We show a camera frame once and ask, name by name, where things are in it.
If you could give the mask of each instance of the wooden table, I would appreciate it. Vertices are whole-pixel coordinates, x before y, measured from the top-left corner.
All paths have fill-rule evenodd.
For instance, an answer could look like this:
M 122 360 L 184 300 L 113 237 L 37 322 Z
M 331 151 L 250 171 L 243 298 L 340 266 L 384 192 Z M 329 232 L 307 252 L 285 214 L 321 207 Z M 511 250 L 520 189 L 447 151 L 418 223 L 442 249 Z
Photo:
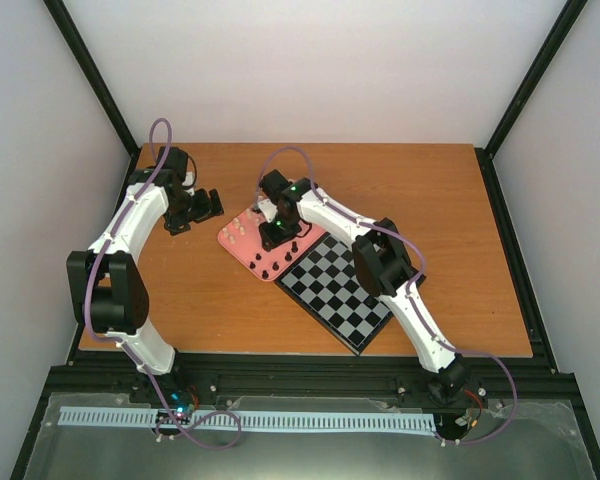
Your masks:
M 175 237 L 154 227 L 140 257 L 150 318 L 181 351 L 344 354 L 349 350 L 273 283 L 259 281 L 217 242 L 253 200 L 273 144 L 178 144 L 197 162 L 198 186 L 217 188 L 225 215 Z M 470 145 L 309 144 L 316 181 L 358 213 L 388 217 L 428 260 L 423 299 L 454 345 L 531 356 L 500 239 Z M 150 165 L 143 148 L 139 166 Z M 302 157 L 279 155 L 285 176 Z M 84 336 L 80 348 L 102 348 Z M 392 319 L 365 355 L 414 355 Z

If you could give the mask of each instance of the chessboard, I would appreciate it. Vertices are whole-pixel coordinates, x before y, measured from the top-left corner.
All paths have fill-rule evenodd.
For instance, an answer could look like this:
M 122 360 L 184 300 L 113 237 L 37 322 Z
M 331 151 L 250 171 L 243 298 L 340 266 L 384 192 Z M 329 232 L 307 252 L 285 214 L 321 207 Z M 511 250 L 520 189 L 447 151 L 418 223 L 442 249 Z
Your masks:
M 360 355 L 391 319 L 391 311 L 358 283 L 353 254 L 325 233 L 276 284 Z

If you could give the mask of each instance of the gray wall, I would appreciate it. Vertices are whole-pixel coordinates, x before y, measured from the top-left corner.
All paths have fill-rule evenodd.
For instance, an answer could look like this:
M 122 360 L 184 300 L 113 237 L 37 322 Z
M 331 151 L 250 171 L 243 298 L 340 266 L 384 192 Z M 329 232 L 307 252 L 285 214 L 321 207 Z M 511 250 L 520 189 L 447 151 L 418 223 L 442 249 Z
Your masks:
M 66 3 L 136 138 L 483 145 L 564 0 Z
M 600 442 L 600 0 L 589 2 L 496 157 L 561 370 Z
M 126 165 L 42 1 L 0 1 L 0 479 L 75 329 L 65 259 L 105 227 Z

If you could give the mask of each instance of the white strip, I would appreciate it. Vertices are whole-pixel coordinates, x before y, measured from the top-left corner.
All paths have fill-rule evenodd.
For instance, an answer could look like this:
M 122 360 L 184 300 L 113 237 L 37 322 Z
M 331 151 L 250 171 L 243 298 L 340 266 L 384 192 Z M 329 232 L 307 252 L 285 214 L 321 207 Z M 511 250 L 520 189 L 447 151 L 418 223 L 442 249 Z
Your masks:
M 194 412 L 192 422 L 213 410 Z M 322 413 L 322 412 L 238 412 L 245 432 L 277 433 L 402 433 L 433 435 L 433 415 L 418 413 Z M 157 409 L 61 407 L 58 425 L 93 427 L 155 427 Z M 170 422 L 161 428 L 175 427 Z M 196 427 L 201 430 L 235 430 L 227 415 L 216 415 Z

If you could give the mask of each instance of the purple cable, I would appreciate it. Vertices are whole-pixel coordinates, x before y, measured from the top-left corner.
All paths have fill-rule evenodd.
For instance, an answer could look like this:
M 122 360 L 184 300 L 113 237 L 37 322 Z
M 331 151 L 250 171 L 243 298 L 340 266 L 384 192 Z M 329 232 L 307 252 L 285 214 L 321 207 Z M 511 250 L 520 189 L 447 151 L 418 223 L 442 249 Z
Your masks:
M 264 172 L 267 170 L 267 167 L 269 166 L 269 164 L 274 160 L 274 158 L 279 153 L 282 153 L 282 152 L 287 151 L 287 150 L 292 150 L 292 151 L 298 152 L 300 155 L 302 155 L 302 157 L 304 158 L 304 160 L 305 160 L 305 162 L 307 164 L 307 168 L 309 170 L 309 184 L 311 185 L 311 191 L 315 194 L 316 197 L 318 197 L 319 200 L 324 200 L 323 197 L 322 197 L 322 195 L 320 195 L 320 193 L 316 189 L 316 185 L 315 185 L 315 182 L 314 182 L 313 164 L 311 162 L 311 159 L 309 158 L 309 155 L 307 154 L 307 152 L 305 152 L 300 147 L 296 147 L 295 145 L 288 145 L 286 147 L 281 147 L 281 148 L 275 150 L 271 155 L 269 155 L 269 158 L 267 159 L 267 161 L 265 162 L 264 166 L 262 167 L 262 170 L 260 170 L 260 174 L 258 176 L 258 182 L 256 183 L 256 194 L 255 194 L 254 205 L 256 205 L 257 202 L 258 202 L 258 193 L 260 191 L 260 181 L 262 180 L 262 177 L 264 176 Z M 349 213 L 343 211 L 341 208 L 336 207 L 331 202 L 325 202 L 324 205 L 326 205 L 327 207 L 331 208 L 335 212 L 339 213 L 340 215 L 342 215 L 347 220 L 349 220 L 351 222 L 354 222 L 354 223 L 357 223 L 356 217 L 354 217 L 353 215 L 350 215 Z M 414 282 L 417 282 L 418 279 L 422 275 L 424 275 L 425 270 L 427 268 L 427 261 L 426 261 L 424 255 L 422 254 L 422 252 L 418 249 L 418 247 L 416 247 L 416 245 L 413 242 L 410 242 L 409 240 L 407 240 L 405 237 L 403 237 L 399 233 L 393 232 L 391 230 L 388 230 L 388 229 L 383 228 L 383 227 L 379 227 L 377 225 L 374 225 L 374 224 L 368 223 L 368 222 L 360 222 L 360 226 L 361 227 L 366 227 L 366 228 L 369 228 L 369 229 L 372 229 L 372 230 L 376 230 L 376 231 L 381 232 L 381 233 L 385 233 L 387 235 L 390 235 L 390 236 L 392 236 L 392 237 L 400 240 L 405 245 L 407 245 L 411 250 L 413 250 L 415 252 L 415 254 L 418 256 L 418 259 L 420 260 L 420 271 L 416 275 L 414 275 L 407 282 L 406 290 L 408 292 L 410 290 L 410 288 L 411 288 L 411 285 Z M 418 309 L 418 306 L 416 305 L 416 303 L 413 300 L 413 298 L 411 298 L 411 297 L 407 297 L 407 298 L 409 299 L 409 302 L 411 303 L 411 306 L 413 307 L 414 311 L 416 312 L 416 315 L 418 316 L 418 319 L 420 320 L 420 323 L 422 323 L 422 326 L 424 327 L 424 329 L 427 331 L 427 333 L 429 333 L 429 335 L 431 335 L 432 338 L 435 338 L 436 337 L 436 333 L 433 331 L 433 329 L 431 328 L 431 326 L 424 319 L 424 316 L 422 315 L 422 313 Z M 492 355 L 491 353 L 488 353 L 488 352 L 479 352 L 479 351 L 476 351 L 476 350 L 462 350 L 462 349 L 458 349 L 458 348 L 452 347 L 451 345 L 446 344 L 445 342 L 443 342 L 442 340 L 439 340 L 439 339 L 436 339 L 436 342 L 442 348 L 444 348 L 446 350 L 449 350 L 450 352 L 453 352 L 453 353 L 459 353 L 459 354 L 467 355 L 467 356 L 486 357 L 486 358 L 492 359 L 502 369 L 502 371 L 504 372 L 504 374 L 507 377 L 507 380 L 509 380 L 509 385 L 511 386 L 511 393 L 512 393 L 512 396 L 513 396 L 513 407 L 511 408 L 511 413 L 509 414 L 509 416 L 507 417 L 507 419 L 505 420 L 505 422 L 502 425 L 500 425 L 500 427 L 498 427 L 496 430 L 494 430 L 493 432 L 485 435 L 484 437 L 480 437 L 480 438 L 478 438 L 476 440 L 467 440 L 467 441 L 464 441 L 464 442 L 460 442 L 459 444 L 460 445 L 477 445 L 477 444 L 480 444 L 480 443 L 485 442 L 487 440 L 490 440 L 490 439 L 496 437 L 497 435 L 499 435 L 500 433 L 502 433 L 509 426 L 509 424 L 513 421 L 513 418 L 515 417 L 516 412 L 518 410 L 518 390 L 516 388 L 515 382 L 513 381 L 513 376 L 511 375 L 511 372 L 509 371 L 509 369 L 507 368 L 507 366 L 502 362 L 502 360 L 500 360 L 495 355 Z M 442 438 L 440 435 L 438 435 L 438 433 L 436 433 L 436 437 L 439 440 L 444 441 L 444 438 Z
M 128 213 L 131 210 L 131 208 L 133 207 L 133 205 L 135 205 L 135 203 L 138 200 L 140 200 L 142 195 L 144 195 L 146 190 L 151 185 L 151 182 L 153 182 L 153 180 L 156 178 L 156 175 L 158 175 L 158 173 L 160 172 L 160 169 L 163 167 L 164 162 L 167 160 L 167 155 L 169 154 L 169 149 L 171 148 L 171 138 L 172 138 L 171 133 L 172 132 L 171 132 L 171 124 L 169 123 L 169 121 L 166 118 L 158 118 L 155 122 L 153 122 L 153 125 L 151 125 L 151 129 L 149 130 L 149 148 L 151 150 L 151 155 L 153 157 L 154 162 L 157 161 L 155 149 L 153 146 L 153 134 L 155 132 L 156 127 L 160 123 L 164 123 L 165 126 L 167 127 L 167 142 L 165 145 L 164 152 L 162 153 L 162 157 L 160 157 L 160 161 L 157 162 L 156 168 L 154 168 L 151 175 L 149 175 L 149 178 L 147 179 L 147 181 L 142 185 L 142 187 L 140 187 L 140 190 L 138 190 L 138 192 L 133 196 L 132 199 L 127 200 L 127 203 L 125 204 L 125 206 L 122 208 L 122 210 L 118 214 L 116 221 L 113 223 L 111 230 L 108 232 L 112 238 L 115 237 L 116 233 L 118 233 L 120 226 L 124 222 L 124 219 L 128 215 Z M 120 338 L 120 337 L 100 337 L 100 336 L 96 335 L 96 333 L 93 331 L 93 325 L 91 323 L 91 300 L 93 298 L 93 289 L 96 284 L 96 275 L 100 268 L 100 264 L 102 263 L 102 259 L 104 258 L 105 252 L 109 249 L 110 245 L 111 245 L 111 240 L 105 240 L 105 242 L 102 244 L 102 247 L 100 248 L 100 251 L 96 255 L 95 260 L 93 261 L 93 265 L 91 266 L 91 272 L 89 272 L 89 278 L 87 280 L 87 290 L 86 290 L 85 296 L 84 296 L 84 325 L 85 325 L 86 330 L 89 332 L 89 335 L 91 336 L 91 338 L 94 341 L 99 342 L 99 343 L 108 343 L 108 342 L 121 343 L 122 349 L 129 356 L 129 358 L 131 358 L 133 363 L 135 363 L 138 366 L 141 366 L 141 365 L 143 365 L 142 360 L 140 360 L 133 353 L 133 351 L 131 349 L 126 347 L 126 345 L 123 343 L 122 338 Z M 217 411 L 217 412 L 209 413 L 209 414 L 201 417 L 196 423 L 194 423 L 193 425 L 188 427 L 187 430 L 195 428 L 196 426 L 200 425 L 200 423 L 205 422 L 207 419 L 209 419 L 215 415 L 228 415 L 233 420 L 235 420 L 236 425 L 238 427 L 236 436 L 233 438 L 233 440 L 231 440 L 231 442 L 229 442 L 226 445 L 215 446 L 215 445 L 207 445 L 207 444 L 202 443 L 199 440 L 196 440 L 195 438 L 193 438 L 191 435 L 189 435 L 187 433 L 187 430 L 185 430 L 182 427 L 182 425 L 180 425 L 180 422 L 178 422 L 177 418 L 175 417 L 175 415 L 169 408 L 169 404 L 167 403 L 166 399 L 164 398 L 162 390 L 160 390 L 158 381 L 154 377 L 153 373 L 151 373 L 151 371 L 148 368 L 144 368 L 144 373 L 149 377 L 149 380 L 151 380 L 151 383 L 153 384 L 153 388 L 155 388 L 156 394 L 158 395 L 158 398 L 160 399 L 160 403 L 162 403 L 162 406 L 167 411 L 167 415 L 169 416 L 169 418 L 171 418 L 171 421 L 173 422 L 173 424 L 178 428 L 178 430 L 180 430 L 180 433 L 182 433 L 184 436 L 186 436 L 193 443 L 195 443 L 199 447 L 206 448 L 208 450 L 224 450 L 226 448 L 230 448 L 233 445 L 235 445 L 236 442 L 240 439 L 240 436 L 242 434 L 242 424 L 240 422 L 240 419 L 238 418 L 238 416 L 235 413 L 225 412 L 225 411 Z

